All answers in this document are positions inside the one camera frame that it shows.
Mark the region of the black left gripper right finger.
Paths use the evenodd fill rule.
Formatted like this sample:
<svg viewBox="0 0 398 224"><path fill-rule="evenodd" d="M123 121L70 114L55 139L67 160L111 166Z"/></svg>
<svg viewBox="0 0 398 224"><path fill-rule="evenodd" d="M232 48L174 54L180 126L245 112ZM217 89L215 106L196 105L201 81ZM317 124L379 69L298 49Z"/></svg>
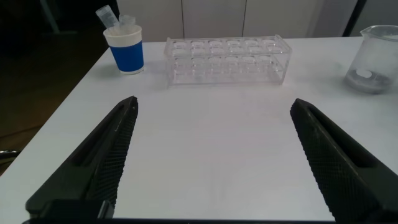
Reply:
<svg viewBox="0 0 398 224"><path fill-rule="evenodd" d="M307 161L336 222L397 222L397 174L311 103L290 115Z"/></svg>

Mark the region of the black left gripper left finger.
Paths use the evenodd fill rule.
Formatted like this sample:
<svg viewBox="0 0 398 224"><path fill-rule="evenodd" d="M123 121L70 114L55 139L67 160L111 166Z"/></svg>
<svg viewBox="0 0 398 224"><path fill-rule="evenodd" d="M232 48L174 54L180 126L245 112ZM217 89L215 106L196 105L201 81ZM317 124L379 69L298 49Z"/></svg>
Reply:
<svg viewBox="0 0 398 224"><path fill-rule="evenodd" d="M120 101L28 199L31 219L112 218L138 114L138 101Z"/></svg>

